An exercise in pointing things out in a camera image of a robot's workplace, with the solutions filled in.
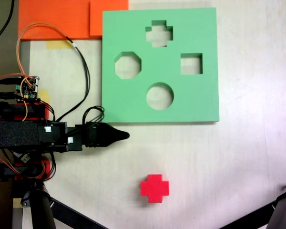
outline wire bundle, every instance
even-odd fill
[[[86,122],[87,115],[92,109],[98,110],[100,111],[100,113],[92,120]],[[104,119],[105,117],[104,112],[105,112],[105,109],[102,106],[93,106],[93,107],[88,108],[82,116],[82,126],[69,131],[67,133],[67,136],[74,136],[75,134],[82,132],[83,130],[96,126],[98,123],[100,123]]]

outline square hole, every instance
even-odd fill
[[[203,73],[202,53],[181,54],[181,74],[197,75]]]

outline yellow tape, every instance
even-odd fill
[[[47,49],[72,49],[70,41],[46,41]]]
[[[50,103],[50,96],[48,89],[38,89],[38,98],[43,100],[46,103]]]

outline circuit board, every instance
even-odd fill
[[[36,99],[38,96],[38,76],[32,76],[33,79],[28,79],[33,87],[28,86],[26,83],[22,84],[22,94],[25,99]],[[16,93],[20,94],[20,84],[16,84]]]

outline black foam padding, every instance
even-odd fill
[[[37,146],[38,124],[0,121],[0,148],[16,146]]]

